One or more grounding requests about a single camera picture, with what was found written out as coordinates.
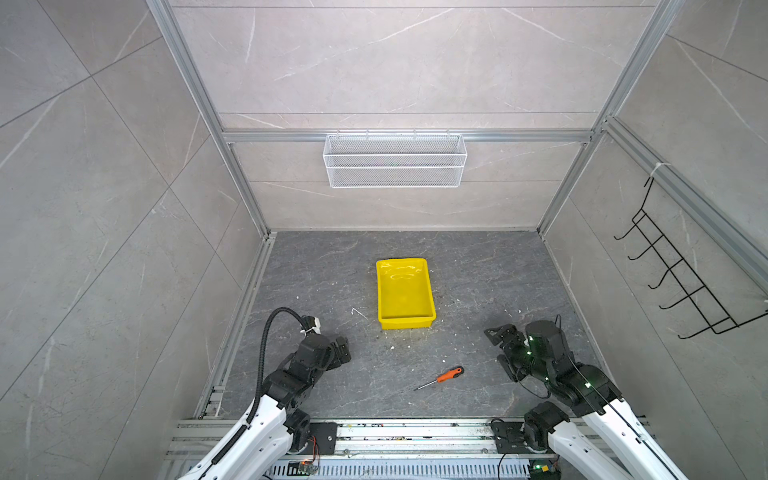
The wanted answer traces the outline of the orange black screwdriver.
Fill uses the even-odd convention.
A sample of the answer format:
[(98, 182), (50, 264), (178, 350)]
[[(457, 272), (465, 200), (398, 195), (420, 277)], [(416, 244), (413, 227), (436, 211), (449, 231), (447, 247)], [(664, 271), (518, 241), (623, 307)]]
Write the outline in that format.
[(431, 381), (429, 381), (429, 382), (427, 382), (427, 383), (425, 383), (423, 385), (420, 385), (420, 386), (416, 387), (415, 391), (419, 391), (419, 390), (425, 389), (425, 388), (427, 388), (429, 386), (432, 386), (432, 385), (435, 385), (435, 384), (444, 383), (444, 382), (446, 382), (448, 380), (455, 379), (455, 378), (457, 378), (457, 377), (459, 377), (459, 376), (461, 376), (463, 374), (464, 374), (464, 368), (462, 366), (456, 366), (456, 367), (454, 367), (454, 368), (452, 368), (452, 369), (442, 373), (441, 375), (437, 376), (434, 380), (431, 380)]

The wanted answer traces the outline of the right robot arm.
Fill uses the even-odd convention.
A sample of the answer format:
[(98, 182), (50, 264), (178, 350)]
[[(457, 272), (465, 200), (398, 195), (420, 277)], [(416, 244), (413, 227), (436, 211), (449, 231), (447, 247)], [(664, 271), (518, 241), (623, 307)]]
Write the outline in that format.
[(485, 331), (505, 374), (515, 383), (540, 381), (542, 402), (524, 415), (521, 435), (534, 453), (551, 452), (587, 479), (684, 479), (618, 387), (599, 368), (575, 359), (558, 319), (520, 330)]

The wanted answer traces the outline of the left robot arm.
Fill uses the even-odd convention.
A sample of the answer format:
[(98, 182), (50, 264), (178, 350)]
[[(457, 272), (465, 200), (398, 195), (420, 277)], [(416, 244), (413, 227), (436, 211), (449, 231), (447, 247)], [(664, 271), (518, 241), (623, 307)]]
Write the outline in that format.
[(310, 416), (300, 409), (323, 374), (351, 361), (348, 339), (307, 333), (297, 351), (257, 388), (238, 422), (183, 476), (260, 479), (285, 454), (302, 451)]

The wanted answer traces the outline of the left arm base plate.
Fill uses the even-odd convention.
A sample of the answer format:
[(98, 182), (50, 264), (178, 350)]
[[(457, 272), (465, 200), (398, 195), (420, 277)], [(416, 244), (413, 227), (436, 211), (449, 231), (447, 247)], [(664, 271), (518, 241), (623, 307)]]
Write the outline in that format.
[(339, 425), (335, 422), (310, 422), (293, 433), (290, 454), (333, 455)]

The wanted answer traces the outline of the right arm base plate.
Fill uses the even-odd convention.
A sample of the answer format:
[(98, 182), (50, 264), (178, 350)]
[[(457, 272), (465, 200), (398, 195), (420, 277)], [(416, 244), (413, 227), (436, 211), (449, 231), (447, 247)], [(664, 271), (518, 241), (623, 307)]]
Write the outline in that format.
[(499, 454), (538, 452), (534, 429), (528, 422), (493, 418), (489, 422), (489, 428)]

